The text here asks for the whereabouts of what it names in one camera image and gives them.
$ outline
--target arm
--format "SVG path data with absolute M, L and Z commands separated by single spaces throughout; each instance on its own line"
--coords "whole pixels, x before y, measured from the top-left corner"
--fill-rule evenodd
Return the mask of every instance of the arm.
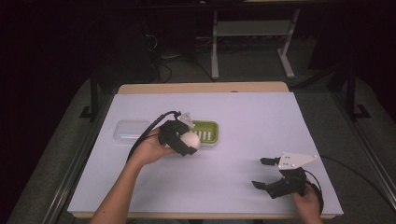
M 135 150 L 122 169 L 116 183 L 96 210 L 91 223 L 125 223 L 134 192 L 134 183 L 140 170 L 144 165 L 174 153 L 172 148 L 160 145 L 156 135 L 158 132 L 158 129 L 150 132 L 148 136 L 153 136 L 144 140 Z
M 314 189 L 311 186 L 305 185 L 305 193 L 302 197 L 299 193 L 291 194 L 291 197 L 296 204 L 297 213 L 300 219 L 305 224 L 322 224 L 320 218 L 319 199 Z

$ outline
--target white tabletop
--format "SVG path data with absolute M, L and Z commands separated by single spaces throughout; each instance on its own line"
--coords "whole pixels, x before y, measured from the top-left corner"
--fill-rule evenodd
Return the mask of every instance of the white tabletop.
M 91 216 L 116 181 L 131 148 L 113 138 L 120 120 L 152 122 L 172 110 L 190 112 L 192 119 L 215 121 L 219 141 L 192 156 L 172 155 L 145 166 L 136 182 L 130 217 L 296 216 L 289 195 L 271 199 L 251 184 L 252 180 L 270 184 L 281 177 L 277 167 L 260 163 L 262 157 L 279 157 L 283 151 L 318 155 L 290 92 L 116 95 L 68 211 L 76 217 Z M 323 215 L 342 215 L 321 160 L 304 168 L 322 186 Z

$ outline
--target green container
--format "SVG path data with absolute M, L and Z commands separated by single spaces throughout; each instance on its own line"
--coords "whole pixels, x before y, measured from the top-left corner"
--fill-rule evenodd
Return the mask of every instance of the green container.
M 214 121 L 208 120 L 193 120 L 195 124 L 190 130 L 198 134 L 201 140 L 201 146 L 212 147 L 218 142 L 219 138 L 219 125 Z

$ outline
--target transparent lid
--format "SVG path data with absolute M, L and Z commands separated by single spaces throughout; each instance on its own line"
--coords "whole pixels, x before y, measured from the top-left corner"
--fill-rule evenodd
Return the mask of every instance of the transparent lid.
M 117 123 L 113 138 L 118 144 L 133 144 L 148 127 L 147 120 L 122 119 Z

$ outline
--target white ball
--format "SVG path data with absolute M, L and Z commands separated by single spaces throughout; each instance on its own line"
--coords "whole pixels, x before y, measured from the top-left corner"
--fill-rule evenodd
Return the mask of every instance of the white ball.
M 183 133 L 180 137 L 181 141 L 183 141 L 188 147 L 193 147 L 198 149 L 201 145 L 201 141 L 199 136 L 196 133 Z

